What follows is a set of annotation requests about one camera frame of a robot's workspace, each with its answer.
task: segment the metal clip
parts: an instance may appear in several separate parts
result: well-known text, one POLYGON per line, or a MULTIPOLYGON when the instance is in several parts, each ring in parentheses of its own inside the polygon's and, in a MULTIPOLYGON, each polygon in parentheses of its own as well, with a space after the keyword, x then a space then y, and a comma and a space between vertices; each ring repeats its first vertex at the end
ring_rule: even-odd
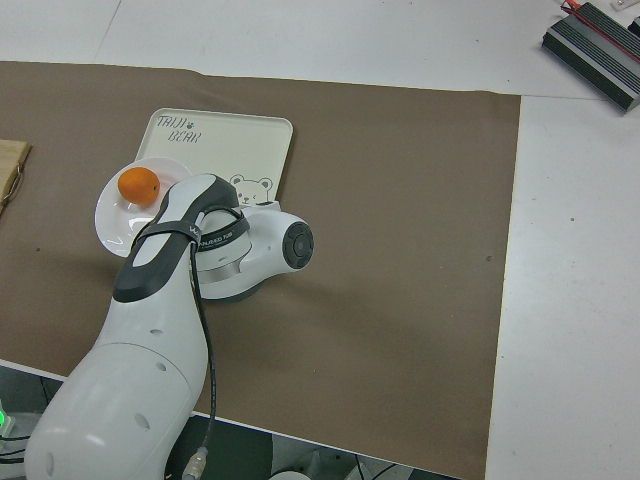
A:
POLYGON ((20 188, 20 184, 22 183, 22 177, 24 173, 24 167, 21 164, 18 164, 18 171, 16 176, 13 177, 13 182, 11 182, 11 187, 9 188, 9 193, 7 193, 4 197, 2 197, 2 206, 5 207, 13 198, 16 196, 18 192, 18 188, 20 188))
POLYGON ((615 11, 619 12, 620 10, 624 10, 638 2, 640 2, 640 0, 613 0, 613 2, 611 2, 611 6, 615 11))

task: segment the white device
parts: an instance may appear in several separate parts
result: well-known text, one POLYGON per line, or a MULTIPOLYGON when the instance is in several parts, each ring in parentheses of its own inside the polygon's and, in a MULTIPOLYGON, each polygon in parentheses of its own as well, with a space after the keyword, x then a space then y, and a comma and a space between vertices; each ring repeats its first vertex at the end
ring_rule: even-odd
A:
MULTIPOLYGON (((214 175, 174 185, 118 273, 93 348, 28 442, 28 480, 164 479, 207 368, 194 245, 202 296, 233 299, 304 268, 313 236, 277 203, 241 210, 234 187, 214 175)), ((183 478, 199 477, 204 456, 183 478)))

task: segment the wooden board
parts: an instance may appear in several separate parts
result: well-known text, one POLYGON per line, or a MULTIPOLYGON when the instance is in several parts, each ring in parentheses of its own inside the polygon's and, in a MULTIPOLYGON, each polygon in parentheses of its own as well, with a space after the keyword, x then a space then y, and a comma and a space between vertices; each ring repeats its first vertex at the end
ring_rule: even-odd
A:
POLYGON ((7 203, 4 199, 11 191, 18 169, 22 171, 29 150, 31 145, 26 142, 0 140, 0 213, 7 203))

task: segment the bear drawing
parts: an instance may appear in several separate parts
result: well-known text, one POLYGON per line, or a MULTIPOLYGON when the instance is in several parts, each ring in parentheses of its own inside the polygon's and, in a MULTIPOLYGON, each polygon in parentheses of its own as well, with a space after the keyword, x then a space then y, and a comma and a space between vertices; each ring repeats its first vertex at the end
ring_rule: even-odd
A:
POLYGON ((260 180, 245 180, 245 178, 236 174, 229 180, 231 185, 238 192, 238 202, 245 205, 255 205, 269 201, 269 190, 273 187, 273 180, 270 178, 261 178, 260 180))

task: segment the white bowl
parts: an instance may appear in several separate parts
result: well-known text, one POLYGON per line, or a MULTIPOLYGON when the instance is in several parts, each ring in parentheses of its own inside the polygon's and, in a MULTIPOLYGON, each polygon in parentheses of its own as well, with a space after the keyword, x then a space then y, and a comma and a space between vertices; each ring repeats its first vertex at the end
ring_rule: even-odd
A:
POLYGON ((96 233, 102 245, 120 257, 128 256, 133 239, 156 216, 169 188, 190 176, 191 171, 185 165, 169 158, 143 158, 116 173, 102 190, 96 205, 96 233), (148 168, 158 176, 160 193, 153 204, 141 207, 120 195, 118 178, 133 167, 148 168))

